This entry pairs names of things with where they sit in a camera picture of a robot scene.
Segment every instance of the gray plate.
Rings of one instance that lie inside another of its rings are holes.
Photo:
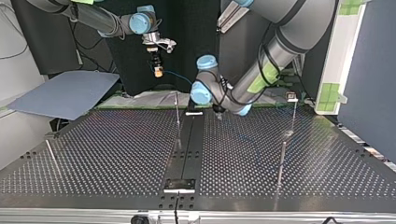
[[[3,207],[158,209],[175,111],[94,111],[1,173]]]
[[[181,133],[175,113],[93,111],[50,141],[56,160],[43,144],[0,172],[0,207],[396,213],[396,174],[309,109],[206,110]],[[177,178],[195,194],[163,194]]]
[[[196,210],[396,212],[396,174],[322,116],[264,108],[219,121],[207,111],[200,123],[191,141],[203,143],[189,150],[203,157],[184,176],[198,179]]]

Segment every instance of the black panel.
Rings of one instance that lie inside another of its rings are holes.
[[[194,81],[197,75],[196,60],[204,54],[216,54],[219,0],[113,0],[102,4],[118,15],[135,13],[136,8],[143,5],[154,5],[157,18],[163,19],[160,26],[162,37],[177,42],[172,54],[162,54],[165,70],[177,72]],[[147,64],[150,56],[142,45],[141,35],[129,35],[124,41],[111,38],[107,44],[125,90],[130,95],[160,84],[175,85],[180,91],[190,90],[190,84],[183,79],[171,75],[161,79],[154,77]]]
[[[329,50],[330,39],[332,38],[333,26],[334,18],[332,18],[329,28],[327,28],[326,33],[317,45],[305,54],[302,80],[309,95],[314,99],[316,99],[318,95],[320,80],[323,74],[324,64],[326,63],[327,52]]]
[[[68,19],[44,12],[25,0],[11,0],[23,34],[42,75],[79,68]]]
[[[362,140],[396,161],[394,118],[396,1],[367,5],[344,95],[339,120]]]

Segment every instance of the black cable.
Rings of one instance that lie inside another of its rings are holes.
[[[78,43],[78,40],[77,40],[77,38],[76,38],[76,36],[75,36],[75,31],[76,31],[77,23],[74,23],[74,25],[72,26],[71,21],[70,21],[70,22],[69,22],[69,25],[70,25],[70,28],[71,28],[71,30],[72,30],[73,38],[74,38],[74,40],[75,40],[75,42],[76,42],[76,48],[77,48],[79,54],[81,55],[81,58],[86,58],[86,59],[90,60],[92,63],[94,63],[94,64],[96,65],[96,70],[99,70],[99,68],[101,68],[101,69],[104,70],[105,72],[110,73],[107,69],[105,69],[102,65],[100,65],[95,59],[89,57],[86,53],[84,53],[82,50],[79,49],[79,43]]]
[[[0,5],[0,7],[5,7],[5,8],[7,8],[8,10],[10,10],[12,13],[15,14],[15,11],[12,9],[12,7],[9,6],[9,5],[7,5],[7,4],[2,4],[2,5]],[[14,24],[14,22],[12,22],[12,20],[8,17],[8,15],[6,14],[6,12],[5,12],[3,9],[0,9],[0,12],[2,12],[2,14],[6,17],[6,19],[8,20],[8,22],[9,22],[9,23],[11,24],[11,26],[15,29],[15,31],[17,31],[17,33],[20,34],[22,38],[24,38],[22,32],[17,28],[17,26]],[[0,60],[5,60],[5,59],[11,59],[11,58],[18,57],[18,56],[22,55],[24,52],[26,52],[26,50],[28,50],[28,47],[29,47],[29,46],[28,46],[28,44],[26,43],[26,46],[24,47],[24,49],[23,49],[21,52],[16,53],[16,54],[14,54],[14,55],[6,56],[6,57],[1,57]]]
[[[108,72],[103,66],[101,66],[95,59],[89,57],[87,54],[85,54],[84,52],[80,51],[79,52],[81,54],[81,57],[86,58],[88,60],[90,60],[92,63],[94,63],[96,65],[96,69],[98,70],[99,68],[101,68],[102,70],[104,70],[105,72]]]
[[[177,204],[178,204],[178,195],[177,195],[177,199],[176,199],[176,206],[175,206],[175,223],[178,224],[178,215],[177,215]]]
[[[313,105],[316,105],[314,99],[311,97],[311,95],[309,95],[308,91],[306,90],[306,87],[305,87],[305,85],[304,85],[303,80],[301,79],[301,77],[300,77],[298,74],[294,74],[294,75],[297,76],[298,79],[300,79],[300,83],[301,83],[301,85],[303,86],[303,89],[304,89],[306,95],[309,97],[309,100],[312,102]]]
[[[337,222],[337,220],[335,220],[334,217],[328,217],[326,218],[326,220],[324,220],[324,222],[322,224],[329,224],[330,221],[333,221],[335,224],[342,224],[341,222]]]
[[[19,52],[17,54],[14,54],[14,55],[10,55],[10,56],[7,56],[7,57],[2,57],[2,58],[0,58],[0,60],[5,60],[5,59],[11,59],[11,58],[18,57],[18,56],[22,55],[24,52],[26,52],[27,49],[28,49],[28,45],[25,46],[23,51],[21,51],[21,52]]]
[[[110,67],[107,70],[111,72],[111,68],[113,67],[113,65],[114,65],[114,60],[111,61]]]
[[[100,38],[98,41],[96,41],[96,43],[94,43],[91,47],[85,47],[83,46],[81,43],[79,43],[79,41],[76,39],[77,44],[82,47],[83,49],[94,49],[96,48],[103,40],[105,40],[104,38]]]

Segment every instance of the vertical metal post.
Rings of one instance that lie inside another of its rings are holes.
[[[52,151],[52,147],[50,146],[50,141],[48,139],[46,140],[46,144],[47,144],[47,147],[49,148],[50,156],[52,157],[53,160],[56,161],[55,155],[53,154],[53,151]]]
[[[280,166],[279,166],[279,174],[277,176],[277,185],[280,187],[282,184],[282,175],[283,175],[283,165],[285,163],[285,155],[286,155],[286,142],[283,142],[282,149],[280,153]]]
[[[177,116],[177,127],[180,129],[180,114],[178,112],[178,92],[175,96],[176,116]]]

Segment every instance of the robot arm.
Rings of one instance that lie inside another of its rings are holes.
[[[265,47],[265,56],[255,62],[239,82],[230,89],[221,82],[216,58],[201,57],[199,74],[191,90],[198,105],[213,103],[215,112],[229,110],[245,116],[251,104],[265,88],[277,81],[297,55],[312,49],[325,34],[335,11],[334,0],[234,0],[241,7],[275,23],[276,36]]]
[[[172,53],[175,41],[161,38],[158,32],[160,22],[157,20],[153,6],[144,6],[137,9],[133,15],[117,16],[113,13],[86,4],[74,3],[71,0],[27,0],[30,4],[44,11],[63,14],[72,22],[80,21],[97,30],[102,37],[126,35],[142,35],[143,44],[151,54],[155,77],[163,75],[161,49]]]

